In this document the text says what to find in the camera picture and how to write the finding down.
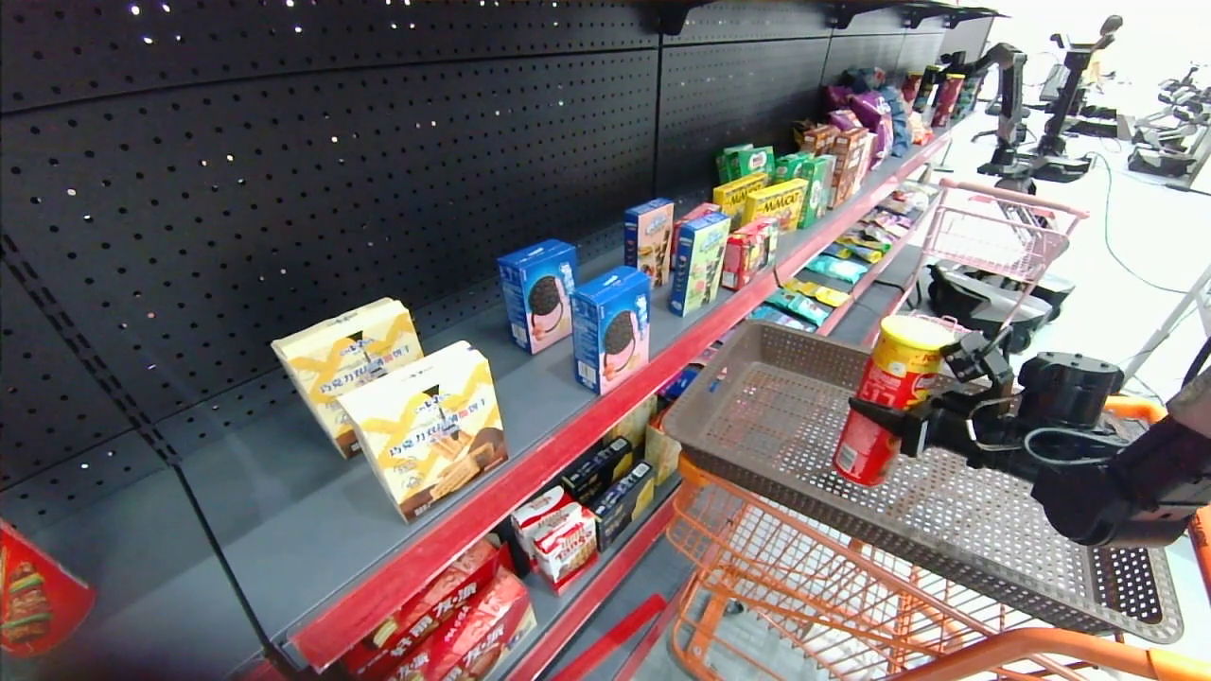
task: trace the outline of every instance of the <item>pringles can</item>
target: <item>pringles can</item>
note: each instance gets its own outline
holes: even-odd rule
[[[954,343],[954,337],[953,331],[925,317],[883,317],[855,396],[897,410],[925,401],[942,366],[942,348]],[[845,480],[874,487],[886,479],[899,451],[899,437],[850,410],[833,468]]]

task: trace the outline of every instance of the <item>purple snack bag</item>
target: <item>purple snack bag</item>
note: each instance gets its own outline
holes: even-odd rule
[[[874,133],[874,153],[871,154],[871,167],[873,168],[883,162],[895,142],[891,128],[891,107],[882,95],[872,90],[850,97],[849,108],[862,126]]]
[[[837,126],[838,130],[845,132],[846,130],[854,130],[855,127],[862,127],[862,121],[859,120],[857,115],[849,109],[837,109],[836,111],[828,111],[828,122]]]
[[[849,96],[851,92],[844,85],[830,85],[825,87],[825,108],[830,111],[849,108]]]

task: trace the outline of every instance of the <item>green snack box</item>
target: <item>green snack box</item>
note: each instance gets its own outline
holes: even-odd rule
[[[731,174],[731,156],[736,151],[745,151],[752,148],[753,148],[752,143],[737,144],[735,147],[725,147],[723,151],[719,151],[719,155],[714,158],[714,165],[719,171],[719,184],[727,184],[733,179],[740,179],[739,174],[737,176]]]
[[[815,224],[828,210],[828,199],[832,191],[833,167],[837,159],[828,154],[813,156],[803,165],[803,179],[808,181],[808,195],[803,200],[803,216],[799,218],[799,229]]]
[[[787,179],[794,179],[797,177],[807,179],[805,166],[811,159],[811,154],[804,154],[802,151],[796,154],[787,154],[785,156],[779,156],[774,161],[774,182],[786,182]]]
[[[774,148],[757,147],[753,149],[739,149],[728,156],[728,166],[731,176],[740,179],[754,172],[763,172],[768,177],[774,177]]]

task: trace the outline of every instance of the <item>cart handle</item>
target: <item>cart handle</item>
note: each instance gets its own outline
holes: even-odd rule
[[[1010,189],[999,189],[997,187],[985,187],[983,184],[972,184],[970,182],[954,182],[948,177],[943,177],[937,183],[947,189],[963,189],[964,191],[987,194],[988,196],[992,196],[994,199],[1000,199],[1003,201],[1014,201],[1015,204],[1022,204],[1026,206],[1033,206],[1038,208],[1050,208],[1052,211],[1069,213],[1077,216],[1080,219],[1086,219],[1089,217],[1089,211],[1083,211],[1080,208],[1066,206],[1064,204],[1060,204],[1056,201],[1048,201],[1046,199],[1039,199],[1038,196],[1032,196],[1031,194],[1022,194],[1021,191],[1012,191]]]
[[[1211,681],[1211,663],[1159,648],[1143,649],[1063,629],[1032,626],[997,634],[893,676],[895,681],[958,681],[1018,662],[1031,654],[1058,654],[1160,681]]]

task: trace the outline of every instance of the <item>red shelf edge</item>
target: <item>red shelf edge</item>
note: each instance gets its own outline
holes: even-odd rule
[[[744,320],[774,292],[777,280],[791,277],[803,269],[808,261],[878,205],[909,173],[937,154],[946,145],[948,137],[948,131],[939,135],[907,159],[891,176],[833,212],[832,224],[827,230],[813,234],[796,252],[775,265],[776,276],[774,271],[763,273],[748,286],[710,310],[681,338],[653,357],[648,366],[609,394],[590,404],[582,412],[572,416],[566,427],[555,430],[546,440],[535,445],[533,451],[526,454],[524,464],[493,476],[477,492],[476,503],[466,504],[461,513],[449,513],[430,523],[421,536],[413,538],[407,549],[386,559],[374,574],[367,576],[320,616],[291,633],[287,637],[288,643],[311,668],[318,671],[327,669],[360,637],[390,616],[396,603],[417,594],[466,546],[505,520],[518,504],[558,475],[581,452],[593,446],[602,434],[630,410],[682,371],[704,348]],[[383,599],[384,593],[394,594],[394,597]],[[578,599],[578,605],[582,599],[584,595]],[[551,653],[552,659],[557,652],[556,649]]]

